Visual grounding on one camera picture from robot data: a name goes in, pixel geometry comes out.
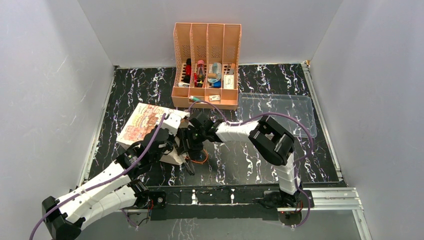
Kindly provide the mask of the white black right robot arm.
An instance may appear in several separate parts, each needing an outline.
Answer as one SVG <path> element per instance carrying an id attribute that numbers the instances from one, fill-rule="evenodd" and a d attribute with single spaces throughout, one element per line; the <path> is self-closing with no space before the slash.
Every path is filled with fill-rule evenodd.
<path id="1" fill-rule="evenodd" d="M 273 117 L 263 115 L 246 123 L 212 120 L 202 112 L 195 112 L 187 119 L 187 126 L 176 134 L 177 151 L 194 160 L 204 149 L 203 143 L 244 142 L 252 143 L 264 160 L 274 166 L 279 192 L 266 193 L 259 203 L 267 208 L 296 208 L 302 199 L 298 188 L 301 179 L 295 169 L 294 136 Z"/>

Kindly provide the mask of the clear plastic tray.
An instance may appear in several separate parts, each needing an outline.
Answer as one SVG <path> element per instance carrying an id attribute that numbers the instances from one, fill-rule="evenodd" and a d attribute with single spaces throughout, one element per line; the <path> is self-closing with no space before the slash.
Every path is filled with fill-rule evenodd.
<path id="1" fill-rule="evenodd" d="M 238 122 L 262 113 L 280 113 L 295 118 L 306 127 L 313 138 L 317 136 L 314 108 L 309 96 L 243 92 L 238 97 Z"/>

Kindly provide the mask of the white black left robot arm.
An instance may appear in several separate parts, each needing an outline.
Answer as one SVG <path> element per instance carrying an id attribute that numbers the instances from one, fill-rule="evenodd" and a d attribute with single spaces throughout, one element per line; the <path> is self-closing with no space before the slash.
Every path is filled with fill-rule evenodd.
<path id="1" fill-rule="evenodd" d="M 177 128 L 155 127 L 134 142 L 106 169 L 59 198 L 42 202 L 43 222 L 52 239 L 74 240 L 88 225 L 129 207 L 151 208 L 165 193 L 150 191 L 139 177 L 174 149 Z"/>

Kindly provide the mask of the printed paper bag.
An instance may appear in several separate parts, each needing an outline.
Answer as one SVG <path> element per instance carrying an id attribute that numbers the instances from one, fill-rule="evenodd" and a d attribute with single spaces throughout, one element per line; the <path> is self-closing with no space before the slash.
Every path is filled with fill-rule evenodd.
<path id="1" fill-rule="evenodd" d="M 125 149 L 125 152 L 118 156 L 116 161 L 125 169 L 134 164 L 151 141 L 162 117 L 165 116 L 166 118 L 166 116 L 172 112 L 184 113 L 187 111 L 139 103 L 127 123 L 124 125 L 121 133 L 118 134 L 117 142 Z M 185 163 L 185 157 L 189 155 L 187 153 L 179 155 L 179 130 L 177 131 L 177 135 L 174 136 L 174 142 L 174 148 L 178 157 L 180 157 L 180 162 L 165 163 L 181 166 Z M 193 159 L 190 159 L 193 163 L 203 164 L 208 160 L 208 157 L 208 153 L 203 149 L 199 153 L 195 153 Z M 150 167 L 155 163 L 157 162 L 142 162 L 141 159 L 137 165 L 135 165 L 134 169 L 140 170 L 142 168 Z"/>

